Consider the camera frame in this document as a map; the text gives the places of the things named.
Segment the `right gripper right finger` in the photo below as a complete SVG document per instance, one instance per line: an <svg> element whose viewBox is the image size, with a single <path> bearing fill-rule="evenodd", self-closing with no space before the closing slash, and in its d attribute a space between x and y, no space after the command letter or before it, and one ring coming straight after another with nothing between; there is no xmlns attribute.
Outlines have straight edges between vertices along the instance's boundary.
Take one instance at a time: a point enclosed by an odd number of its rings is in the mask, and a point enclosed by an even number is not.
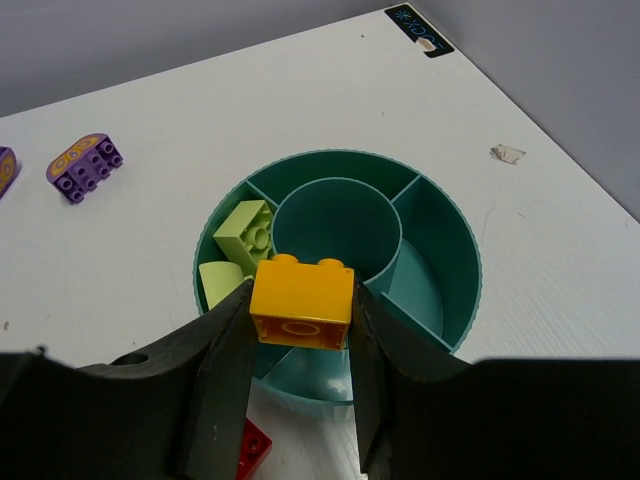
<svg viewBox="0 0 640 480"><path fill-rule="evenodd" d="M349 331L359 463L371 479L635 479L635 359L460 360L362 284Z"/></svg>

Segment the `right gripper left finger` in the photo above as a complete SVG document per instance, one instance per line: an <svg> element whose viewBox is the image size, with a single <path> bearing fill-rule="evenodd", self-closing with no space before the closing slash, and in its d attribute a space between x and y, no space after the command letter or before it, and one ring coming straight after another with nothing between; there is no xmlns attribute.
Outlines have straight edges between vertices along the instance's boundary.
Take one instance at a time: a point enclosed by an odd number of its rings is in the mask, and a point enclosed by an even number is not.
<svg viewBox="0 0 640 480"><path fill-rule="evenodd" d="M109 364L3 353L2 477L234 478L257 344L252 289Z"/></svg>

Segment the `light green curved lego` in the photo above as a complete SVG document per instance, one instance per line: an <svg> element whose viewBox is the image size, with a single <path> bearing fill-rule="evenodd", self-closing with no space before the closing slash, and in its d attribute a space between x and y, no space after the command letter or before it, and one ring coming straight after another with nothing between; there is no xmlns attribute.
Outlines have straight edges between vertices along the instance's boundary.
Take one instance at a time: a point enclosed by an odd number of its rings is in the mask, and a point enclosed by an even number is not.
<svg viewBox="0 0 640 480"><path fill-rule="evenodd" d="M241 267L228 261L212 261L198 266L207 309L211 310L241 285L245 276Z"/></svg>

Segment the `orange square lego brick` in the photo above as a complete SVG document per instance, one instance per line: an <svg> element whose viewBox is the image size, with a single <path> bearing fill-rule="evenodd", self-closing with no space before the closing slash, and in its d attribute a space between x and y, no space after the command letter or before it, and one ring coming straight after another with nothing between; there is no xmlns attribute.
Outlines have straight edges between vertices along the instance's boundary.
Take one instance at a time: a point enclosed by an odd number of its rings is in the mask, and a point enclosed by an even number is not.
<svg viewBox="0 0 640 480"><path fill-rule="evenodd" d="M258 264L249 313L264 344L341 350L352 318L355 273L332 258L316 264L277 254Z"/></svg>

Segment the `light green square lego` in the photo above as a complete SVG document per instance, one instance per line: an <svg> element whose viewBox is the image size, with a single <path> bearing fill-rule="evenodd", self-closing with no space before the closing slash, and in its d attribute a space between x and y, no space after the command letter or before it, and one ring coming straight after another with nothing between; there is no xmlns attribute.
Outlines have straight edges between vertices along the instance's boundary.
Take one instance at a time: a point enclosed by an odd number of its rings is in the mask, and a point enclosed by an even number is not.
<svg viewBox="0 0 640 480"><path fill-rule="evenodd" d="M258 262L267 259L271 252L272 220L273 213L266 201L241 201L213 238L230 262L240 266L245 275L252 275Z"/></svg>

